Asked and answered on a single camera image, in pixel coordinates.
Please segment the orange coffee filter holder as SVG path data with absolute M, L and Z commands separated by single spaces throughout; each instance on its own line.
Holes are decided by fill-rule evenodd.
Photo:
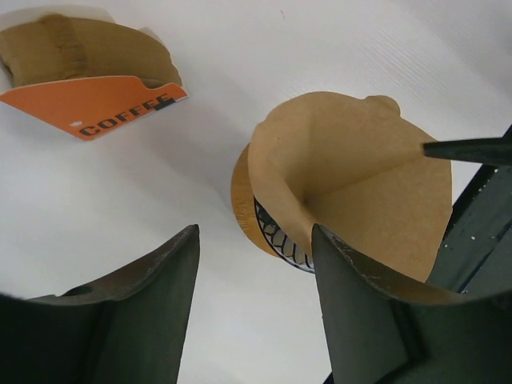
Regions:
M 1 16 L 1 31 L 33 22 L 49 14 L 115 23 L 99 7 L 78 5 L 40 6 L 11 11 Z M 149 29 L 139 30 L 160 41 Z M 24 114 L 90 141 L 143 116 L 186 98 L 183 85 L 146 87 L 135 76 L 76 78 L 15 87 L 1 62 L 1 102 Z

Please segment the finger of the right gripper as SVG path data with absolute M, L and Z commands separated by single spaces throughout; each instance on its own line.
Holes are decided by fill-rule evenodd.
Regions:
M 476 138 L 422 144 L 426 157 L 483 165 L 510 165 L 511 140 L 507 138 Z

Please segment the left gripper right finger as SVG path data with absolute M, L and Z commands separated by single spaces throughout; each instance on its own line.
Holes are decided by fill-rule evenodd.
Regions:
M 332 382 L 510 382 L 510 292 L 419 282 L 318 224 L 312 251 Z

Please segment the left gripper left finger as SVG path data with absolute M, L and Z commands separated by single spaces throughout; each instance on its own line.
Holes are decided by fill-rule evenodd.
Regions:
M 175 383 L 199 264 L 190 225 L 63 295 L 1 297 L 4 383 Z

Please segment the wooden ring dripper stand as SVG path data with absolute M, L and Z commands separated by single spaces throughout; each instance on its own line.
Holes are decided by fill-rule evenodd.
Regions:
M 230 182 L 230 200 L 234 216 L 244 235 L 260 250 L 278 258 L 259 226 L 254 195 L 248 173 L 248 149 L 242 150 L 233 169 Z

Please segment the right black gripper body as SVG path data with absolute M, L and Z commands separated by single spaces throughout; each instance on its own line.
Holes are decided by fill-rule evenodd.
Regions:
M 505 140 L 511 140 L 512 139 L 512 125 L 507 129 L 507 131 L 502 136 Z

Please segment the single brown paper filter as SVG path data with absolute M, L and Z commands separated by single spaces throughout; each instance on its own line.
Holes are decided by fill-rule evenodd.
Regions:
M 305 252 L 314 225 L 409 278 L 430 276 L 452 213 L 452 167 L 385 95 L 311 92 L 276 106 L 248 146 L 252 193 Z

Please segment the blue ribbed dripper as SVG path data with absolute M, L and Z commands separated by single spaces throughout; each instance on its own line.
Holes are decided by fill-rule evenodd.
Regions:
M 306 254 L 300 246 L 291 240 L 256 198 L 254 198 L 254 212 L 259 229 L 271 250 L 275 252 L 280 259 L 294 268 L 313 274 L 314 262 L 312 257 Z

